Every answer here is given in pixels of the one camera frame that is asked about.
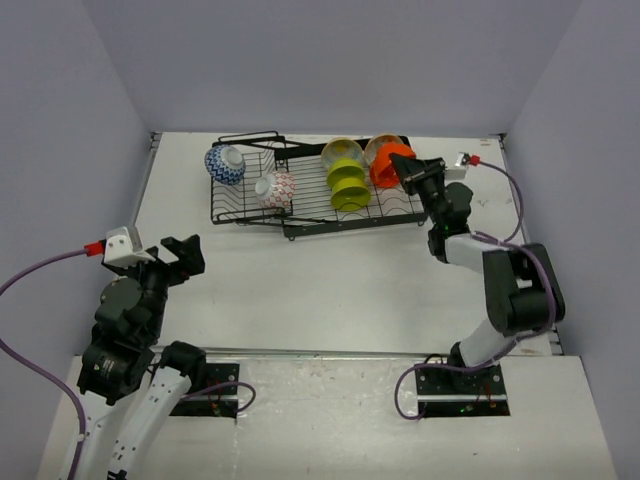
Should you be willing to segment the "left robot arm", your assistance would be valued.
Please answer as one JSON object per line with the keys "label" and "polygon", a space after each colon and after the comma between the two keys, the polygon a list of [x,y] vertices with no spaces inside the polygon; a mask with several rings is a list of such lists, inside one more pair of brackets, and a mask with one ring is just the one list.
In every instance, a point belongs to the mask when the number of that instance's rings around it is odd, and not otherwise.
{"label": "left robot arm", "polygon": [[121,227],[89,248],[115,274],[101,292],[77,381],[83,407],[82,451],[69,451],[75,479],[131,479],[173,408],[208,379],[205,353],[176,341],[163,350],[150,387],[135,399],[154,359],[168,291],[205,270],[201,239],[165,237],[174,255],[165,262],[144,248],[134,227]]}

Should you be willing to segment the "lime green bowl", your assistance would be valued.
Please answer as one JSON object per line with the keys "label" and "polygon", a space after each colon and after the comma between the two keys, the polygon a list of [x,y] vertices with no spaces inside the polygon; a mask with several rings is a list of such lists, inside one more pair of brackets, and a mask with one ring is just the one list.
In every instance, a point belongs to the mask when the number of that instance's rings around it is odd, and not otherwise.
{"label": "lime green bowl", "polygon": [[358,160],[340,157],[330,166],[326,183],[330,188],[333,188],[339,181],[349,178],[363,180],[365,170]]}
{"label": "lime green bowl", "polygon": [[359,210],[366,207],[370,199],[368,186],[359,178],[344,178],[331,189],[330,203],[335,210]]}

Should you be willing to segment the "yellow sun pattern bowl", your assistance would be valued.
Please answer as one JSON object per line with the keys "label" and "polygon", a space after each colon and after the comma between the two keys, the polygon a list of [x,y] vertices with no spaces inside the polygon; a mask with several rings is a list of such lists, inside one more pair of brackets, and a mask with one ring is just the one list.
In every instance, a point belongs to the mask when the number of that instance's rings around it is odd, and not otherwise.
{"label": "yellow sun pattern bowl", "polygon": [[359,143],[346,137],[338,137],[329,141],[322,149],[320,158],[326,171],[342,158],[349,158],[363,163],[363,149]]}

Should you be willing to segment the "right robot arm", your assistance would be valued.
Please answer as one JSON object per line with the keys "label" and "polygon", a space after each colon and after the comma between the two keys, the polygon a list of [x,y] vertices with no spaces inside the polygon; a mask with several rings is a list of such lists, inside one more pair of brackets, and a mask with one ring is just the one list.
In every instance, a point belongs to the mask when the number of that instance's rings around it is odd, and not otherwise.
{"label": "right robot arm", "polygon": [[445,183],[442,159],[390,156],[400,185],[421,200],[432,222],[428,248],[444,264],[466,268],[483,278],[486,317],[474,332],[455,343],[441,362],[412,367],[425,377],[447,372],[448,385],[467,393],[482,372],[498,364],[519,343],[539,337],[564,320],[566,304],[546,247],[515,245],[473,231],[472,190],[460,182]]}

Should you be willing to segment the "floral orange green bowl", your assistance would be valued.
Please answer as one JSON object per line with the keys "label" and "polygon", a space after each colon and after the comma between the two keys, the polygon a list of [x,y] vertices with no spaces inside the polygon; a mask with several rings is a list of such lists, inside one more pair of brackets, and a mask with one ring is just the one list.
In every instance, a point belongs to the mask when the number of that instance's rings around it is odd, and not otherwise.
{"label": "floral orange green bowl", "polygon": [[403,144],[403,140],[397,135],[384,133],[371,138],[367,142],[363,150],[363,155],[368,166],[373,164],[378,150],[388,143]]}

